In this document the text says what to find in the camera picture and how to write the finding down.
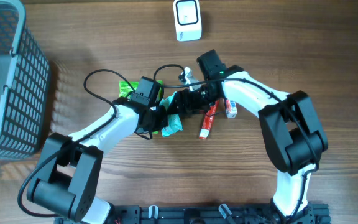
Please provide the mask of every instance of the red snack package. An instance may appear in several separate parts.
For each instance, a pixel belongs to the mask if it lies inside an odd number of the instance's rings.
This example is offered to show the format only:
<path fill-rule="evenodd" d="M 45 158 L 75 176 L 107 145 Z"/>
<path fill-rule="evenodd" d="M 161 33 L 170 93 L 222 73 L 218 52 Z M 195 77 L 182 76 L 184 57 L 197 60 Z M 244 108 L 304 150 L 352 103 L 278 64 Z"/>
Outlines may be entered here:
<path fill-rule="evenodd" d="M 214 122 L 214 117 L 211 116 L 212 114 L 216 113 L 216 108 L 218 107 L 219 100 L 216 100 L 215 105 L 211 106 L 211 109 L 206 113 L 203 121 L 203 127 L 201 128 L 199 138 L 200 139 L 206 139 L 209 135 L 209 131 L 212 128 L 212 124 Z"/>

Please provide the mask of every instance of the wooden table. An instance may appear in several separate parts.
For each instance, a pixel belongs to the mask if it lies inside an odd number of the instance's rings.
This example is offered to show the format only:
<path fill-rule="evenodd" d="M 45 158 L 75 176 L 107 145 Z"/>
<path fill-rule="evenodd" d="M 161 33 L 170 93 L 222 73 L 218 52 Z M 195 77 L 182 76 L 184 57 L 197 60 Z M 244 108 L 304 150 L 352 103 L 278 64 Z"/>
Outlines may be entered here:
<path fill-rule="evenodd" d="M 185 43 L 175 40 L 170 1 L 26 9 L 28 26 L 54 68 L 51 131 L 70 134 L 107 111 L 106 103 L 82 88 L 93 70 L 110 68 L 137 81 L 152 77 L 161 65 L 179 63 L 201 79 L 196 58 L 216 49 L 226 65 L 244 67 L 272 88 L 310 95 L 329 149 L 312 176 L 308 199 L 328 203 L 333 223 L 358 223 L 358 3 L 202 1 L 203 37 Z M 167 69 L 159 78 L 177 84 L 178 74 Z M 101 73 L 89 88 L 115 99 L 118 83 L 119 77 Z M 172 93 L 166 90 L 166 96 Z M 125 138 L 103 160 L 97 195 L 116 205 L 269 203 L 277 171 L 266 155 L 259 121 L 242 108 L 235 119 L 219 115 L 202 141 L 201 120 L 183 120 L 184 131 L 169 138 Z M 0 161 L 0 223 L 52 222 L 32 218 L 16 204 L 37 159 Z"/>

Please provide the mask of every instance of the wire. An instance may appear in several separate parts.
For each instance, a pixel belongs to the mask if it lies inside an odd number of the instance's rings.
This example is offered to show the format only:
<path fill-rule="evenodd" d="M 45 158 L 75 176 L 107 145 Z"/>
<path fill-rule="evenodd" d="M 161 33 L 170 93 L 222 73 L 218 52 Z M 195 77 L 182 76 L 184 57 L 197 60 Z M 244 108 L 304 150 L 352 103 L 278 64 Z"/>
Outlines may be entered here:
<path fill-rule="evenodd" d="M 118 73 L 116 71 L 113 71 L 113 70 L 110 70 L 110 69 L 98 69 L 98 70 L 95 70 L 95 71 L 89 73 L 84 79 L 84 89 L 85 89 L 85 91 L 88 92 L 90 95 L 96 97 L 97 99 L 103 100 L 104 102 L 106 102 L 106 103 L 110 104 L 111 106 L 113 106 L 112 103 L 109 100 L 103 98 L 102 96 L 99 96 L 99 95 L 93 93 L 92 91 L 90 91 L 86 87 L 86 82 L 88 81 L 90 76 L 92 76 L 93 74 L 98 73 L 98 72 L 111 72 L 111 73 L 114 73 L 114 74 L 118 75 L 119 77 L 121 77 L 129 85 L 129 87 L 132 89 L 132 91 L 135 91 L 135 88 L 131 85 L 131 83 L 125 77 L 123 77 L 120 73 Z"/>
<path fill-rule="evenodd" d="M 291 223 L 291 222 L 294 221 L 295 216 L 298 213 L 298 210 L 299 210 L 299 208 L 300 208 L 300 206 L 302 204 L 302 199 L 303 199 L 303 196 L 305 194 L 306 181 L 308 180 L 308 175 L 311 174 L 311 173 L 317 172 L 318 169 L 319 169 L 319 163 L 316 162 L 316 167 L 314 169 L 308 170 L 302 175 L 303 179 L 302 179 L 302 184 L 301 184 L 301 194 L 299 196 L 298 203 L 296 203 L 294 211 L 292 211 L 292 214 L 290 215 L 290 217 L 287 220 L 288 223 Z"/>
<path fill-rule="evenodd" d="M 162 99 L 164 98 L 164 85 L 157 82 L 157 74 L 159 71 L 161 71 L 161 69 L 164 69 L 164 68 L 168 68 L 168 67 L 178 67 L 182 70 L 182 73 L 185 72 L 185 69 L 183 68 L 183 66 L 181 65 L 177 65 L 177 64 L 168 64 L 168 65 L 162 65 L 161 67 L 159 67 L 158 69 L 156 69 L 156 71 L 154 72 L 154 75 L 153 75 L 153 80 L 155 83 L 158 83 L 160 86 L 161 86 L 161 95 L 160 95 L 160 100 L 158 102 L 156 102 L 157 105 L 159 105 L 162 101 Z"/>
<path fill-rule="evenodd" d="M 153 134 L 151 132 L 149 132 L 150 137 L 144 136 L 143 134 L 139 134 L 139 133 L 135 133 L 135 134 L 138 135 L 139 137 L 142 137 L 142 138 L 146 139 L 146 140 L 153 139 Z"/>
<path fill-rule="evenodd" d="M 133 91 L 130 91 L 126 96 L 125 98 L 128 98 L 129 95 L 131 95 L 133 93 Z"/>
<path fill-rule="evenodd" d="M 129 83 L 129 81 L 124 78 L 121 74 L 119 74 L 118 72 L 115 72 L 113 70 L 109 70 L 109 69 L 99 69 L 96 71 L 91 72 L 90 74 L 88 74 L 86 76 L 86 78 L 84 79 L 84 89 L 86 92 L 88 92 L 90 95 L 96 97 L 97 99 L 103 100 L 106 103 L 108 103 L 110 106 L 112 106 L 114 108 L 114 113 L 113 115 L 102 125 L 100 125 L 99 127 L 97 127 L 95 130 L 91 131 L 90 133 L 86 134 L 85 136 L 83 136 L 80 139 L 77 139 L 76 141 L 72 142 L 70 145 L 65 146 L 63 149 L 53 153 L 51 156 L 49 156 L 48 158 L 46 158 L 46 160 L 44 160 L 43 162 L 41 162 L 40 164 L 37 164 L 37 167 L 30 173 L 30 175 L 27 176 L 27 178 L 23 181 L 22 186 L 19 189 L 19 193 L 17 194 L 17 204 L 19 205 L 19 208 L 25 212 L 28 215 L 31 215 L 33 217 L 40 217 L 40 218 L 50 218 L 50 217 L 58 217 L 58 214 L 40 214 L 40 213 L 35 213 L 35 212 L 31 212 L 30 210 L 28 210 L 22 201 L 22 197 L 24 194 L 24 190 L 27 187 L 27 185 L 29 184 L 29 182 L 31 181 L 31 179 L 38 173 L 39 170 L 41 170 L 44 166 L 46 166 L 50 161 L 52 161 L 52 159 L 62 155 L 63 153 L 67 152 L 67 150 L 71 149 L 72 147 L 76 147 L 80 142 L 84 141 L 85 139 L 90 138 L 94 133 L 97 133 L 98 131 L 100 131 L 102 128 L 104 128 L 107 124 L 109 124 L 111 121 L 113 121 L 114 118 L 117 117 L 117 108 L 115 105 L 115 102 L 110 102 L 109 100 L 103 98 L 102 96 L 99 96 L 95 93 L 93 93 L 92 91 L 90 91 L 87 87 L 86 87 L 86 82 L 88 81 L 89 77 L 92 76 L 95 73 L 98 72 L 111 72 L 114 73 L 116 75 L 118 75 L 119 77 L 121 77 L 134 91 L 134 87 L 131 85 L 131 83 Z"/>
<path fill-rule="evenodd" d="M 256 84 L 256 83 L 254 83 L 252 81 L 246 80 L 245 78 L 217 78 L 215 80 L 205 80 L 205 81 L 200 81 L 200 82 L 190 83 L 190 84 L 183 84 L 183 85 L 164 85 L 164 84 L 161 84 L 161 83 L 158 83 L 158 84 L 161 85 L 164 88 L 187 88 L 187 87 L 191 87 L 191 86 L 195 86 L 195 85 L 201 85 L 201 84 L 212 83 L 212 82 L 221 82 L 221 81 L 240 81 L 240 82 L 244 82 L 244 83 L 250 83 L 252 85 Z"/>

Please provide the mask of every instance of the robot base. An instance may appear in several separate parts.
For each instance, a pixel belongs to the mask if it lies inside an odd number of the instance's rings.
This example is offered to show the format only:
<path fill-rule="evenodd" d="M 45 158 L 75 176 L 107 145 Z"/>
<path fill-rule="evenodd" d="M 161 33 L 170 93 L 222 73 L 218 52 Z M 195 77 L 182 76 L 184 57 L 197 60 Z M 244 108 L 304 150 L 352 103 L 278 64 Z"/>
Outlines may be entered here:
<path fill-rule="evenodd" d="M 106 219 L 105 224 L 268 224 L 285 223 L 272 220 L 271 204 L 249 204 L 228 207 L 231 215 L 223 218 L 219 207 L 144 207 L 116 206 L 114 214 Z M 329 208 L 326 204 L 309 203 L 307 214 L 295 220 L 296 224 L 331 223 Z M 62 217 L 55 219 L 55 224 L 74 224 Z"/>

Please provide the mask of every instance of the red and white package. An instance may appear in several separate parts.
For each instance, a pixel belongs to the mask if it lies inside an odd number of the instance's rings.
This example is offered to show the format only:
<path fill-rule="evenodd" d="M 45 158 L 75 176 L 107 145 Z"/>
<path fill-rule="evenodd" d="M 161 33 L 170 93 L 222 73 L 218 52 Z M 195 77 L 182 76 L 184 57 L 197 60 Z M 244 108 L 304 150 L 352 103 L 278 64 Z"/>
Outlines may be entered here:
<path fill-rule="evenodd" d="M 235 118 L 237 115 L 237 106 L 236 102 L 226 99 L 224 100 L 224 107 L 226 108 L 227 118 Z"/>
<path fill-rule="evenodd" d="M 206 139 L 209 135 L 209 131 L 212 128 L 212 124 L 214 122 L 214 117 L 211 116 L 212 114 L 216 113 L 216 108 L 218 107 L 219 100 L 216 100 L 215 105 L 211 106 L 211 109 L 206 113 L 203 121 L 203 127 L 201 128 L 200 135 L 198 138 L 200 139 Z"/>

